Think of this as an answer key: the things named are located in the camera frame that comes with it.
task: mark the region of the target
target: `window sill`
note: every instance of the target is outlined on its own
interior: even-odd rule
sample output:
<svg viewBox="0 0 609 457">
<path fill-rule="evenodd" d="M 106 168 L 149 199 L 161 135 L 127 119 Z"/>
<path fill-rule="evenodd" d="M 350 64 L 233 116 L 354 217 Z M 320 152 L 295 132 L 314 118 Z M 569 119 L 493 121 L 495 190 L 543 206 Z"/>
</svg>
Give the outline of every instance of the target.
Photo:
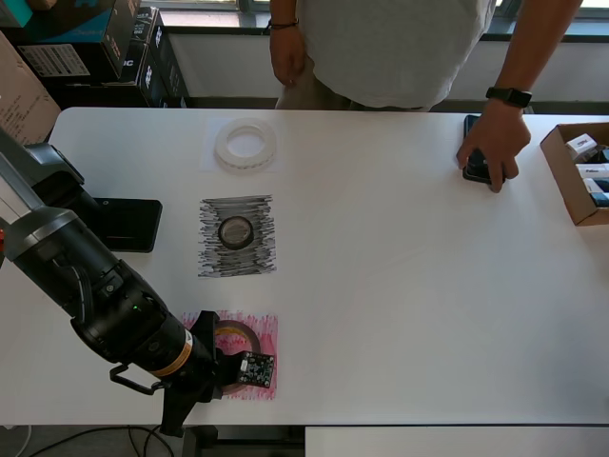
<svg viewBox="0 0 609 457">
<path fill-rule="evenodd" d="M 267 12 L 162 9 L 161 14 L 167 31 L 175 34 L 262 35 L 270 18 Z M 514 26 L 513 20 L 496 17 L 481 41 L 509 41 Z M 577 19 L 562 42 L 609 43 L 609 20 Z"/>
</svg>

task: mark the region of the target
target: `black box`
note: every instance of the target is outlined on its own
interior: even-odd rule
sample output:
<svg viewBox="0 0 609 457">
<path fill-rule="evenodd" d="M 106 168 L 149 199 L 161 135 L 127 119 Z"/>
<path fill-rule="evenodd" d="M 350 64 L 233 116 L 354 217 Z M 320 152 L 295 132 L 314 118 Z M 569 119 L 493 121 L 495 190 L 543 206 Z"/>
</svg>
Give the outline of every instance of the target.
<svg viewBox="0 0 609 457">
<path fill-rule="evenodd" d="M 169 98 L 150 49 L 144 43 L 135 41 L 129 45 L 123 74 L 118 82 L 51 87 L 49 93 L 62 109 L 164 108 L 168 106 Z"/>
<path fill-rule="evenodd" d="M 169 36 L 164 33 L 163 19 L 157 8 L 141 7 L 138 10 L 131 40 L 148 45 L 167 88 L 169 104 L 174 108 L 183 108 L 184 99 L 188 98 L 187 85 Z"/>
<path fill-rule="evenodd" d="M 42 82 L 117 81 L 140 0 L 58 0 L 3 32 Z"/>
</svg>

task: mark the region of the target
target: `window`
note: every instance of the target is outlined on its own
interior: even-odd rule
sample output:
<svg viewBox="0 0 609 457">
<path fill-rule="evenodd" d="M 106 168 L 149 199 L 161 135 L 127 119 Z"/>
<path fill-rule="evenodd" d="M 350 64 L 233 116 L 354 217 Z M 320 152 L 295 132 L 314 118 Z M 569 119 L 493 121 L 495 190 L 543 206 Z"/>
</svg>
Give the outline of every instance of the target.
<svg viewBox="0 0 609 457">
<path fill-rule="evenodd" d="M 240 10 L 242 12 L 268 11 L 270 0 L 143 0 L 144 3 L 159 8 L 173 10 Z M 522 0 L 497 0 L 495 14 L 506 19 L 514 19 Z M 579 17 L 609 18 L 609 0 L 583 0 Z"/>
<path fill-rule="evenodd" d="M 609 17 L 609 0 L 583 0 L 579 17 Z"/>
</svg>

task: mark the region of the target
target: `black scribbled paper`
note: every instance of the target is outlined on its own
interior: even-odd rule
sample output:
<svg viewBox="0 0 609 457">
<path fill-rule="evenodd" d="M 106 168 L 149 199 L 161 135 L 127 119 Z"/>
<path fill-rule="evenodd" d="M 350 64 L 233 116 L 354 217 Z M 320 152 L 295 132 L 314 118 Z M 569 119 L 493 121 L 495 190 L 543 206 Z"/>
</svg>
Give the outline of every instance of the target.
<svg viewBox="0 0 609 457">
<path fill-rule="evenodd" d="M 199 277 L 223 278 L 275 271 L 275 222 L 270 215 L 270 195 L 216 198 L 201 201 L 199 219 Z M 252 243 L 230 250 L 220 241 L 218 229 L 232 216 L 242 216 L 254 228 Z"/>
</svg>

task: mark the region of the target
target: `pink scribbled paper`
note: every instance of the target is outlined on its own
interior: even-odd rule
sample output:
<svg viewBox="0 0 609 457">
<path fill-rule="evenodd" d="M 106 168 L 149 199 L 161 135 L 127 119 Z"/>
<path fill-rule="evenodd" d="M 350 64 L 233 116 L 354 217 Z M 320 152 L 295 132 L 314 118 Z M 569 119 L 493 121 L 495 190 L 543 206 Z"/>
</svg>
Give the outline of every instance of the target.
<svg viewBox="0 0 609 457">
<path fill-rule="evenodd" d="M 270 388 L 246 386 L 238 392 L 229 393 L 223 398 L 238 398 L 241 400 L 273 400 L 277 391 L 277 369 L 279 356 L 277 354 L 277 334 L 279 325 L 277 316 L 274 314 L 247 314 L 242 311 L 216 311 L 221 321 L 238 321 L 250 327 L 258 339 L 262 353 L 275 357 L 275 372 L 271 381 Z M 186 328 L 190 329 L 199 317 L 197 312 L 185 312 L 182 322 Z M 220 348 L 225 354 L 231 355 L 242 350 L 251 350 L 249 342 L 240 335 L 218 335 L 216 336 L 216 347 Z"/>
</svg>

